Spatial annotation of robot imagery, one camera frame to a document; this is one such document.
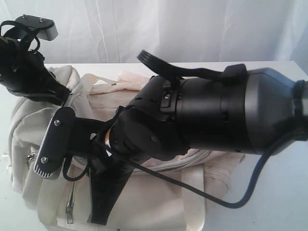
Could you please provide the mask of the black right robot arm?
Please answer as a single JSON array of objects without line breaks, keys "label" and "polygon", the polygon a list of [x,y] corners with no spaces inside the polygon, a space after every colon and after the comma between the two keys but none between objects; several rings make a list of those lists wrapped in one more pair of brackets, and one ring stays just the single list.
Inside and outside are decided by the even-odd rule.
[{"label": "black right robot arm", "polygon": [[169,161],[189,149],[260,155],[248,188],[236,203],[181,184],[226,208],[244,206],[269,157],[308,139],[307,85],[274,69],[247,70],[244,64],[202,77],[195,69],[156,71],[94,138],[93,152],[104,170],[90,178],[90,222],[107,224],[134,169],[150,158]]}]

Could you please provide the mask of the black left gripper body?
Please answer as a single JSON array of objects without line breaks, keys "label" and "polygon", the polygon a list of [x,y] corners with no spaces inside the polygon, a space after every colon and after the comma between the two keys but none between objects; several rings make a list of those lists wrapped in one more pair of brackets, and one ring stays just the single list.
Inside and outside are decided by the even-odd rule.
[{"label": "black left gripper body", "polygon": [[22,43],[0,38],[0,84],[9,93],[32,101],[47,101],[46,80],[49,70],[38,51],[22,50]]}]

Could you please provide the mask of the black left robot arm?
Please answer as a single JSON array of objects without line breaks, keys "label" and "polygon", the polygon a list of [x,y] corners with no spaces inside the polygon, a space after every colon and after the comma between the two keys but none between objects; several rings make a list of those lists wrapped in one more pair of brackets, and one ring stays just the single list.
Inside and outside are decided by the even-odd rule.
[{"label": "black left robot arm", "polygon": [[63,105],[71,91],[45,67],[40,52],[21,48],[16,39],[0,38],[0,84],[17,97]]}]

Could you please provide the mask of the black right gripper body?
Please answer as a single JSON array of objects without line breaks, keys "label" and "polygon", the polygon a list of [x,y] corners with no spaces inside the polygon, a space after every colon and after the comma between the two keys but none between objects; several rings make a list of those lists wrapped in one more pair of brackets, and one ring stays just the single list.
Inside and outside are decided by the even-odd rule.
[{"label": "black right gripper body", "polygon": [[93,150],[105,167],[99,178],[108,183],[126,183],[135,166],[149,160],[149,114],[118,113],[95,138]]}]

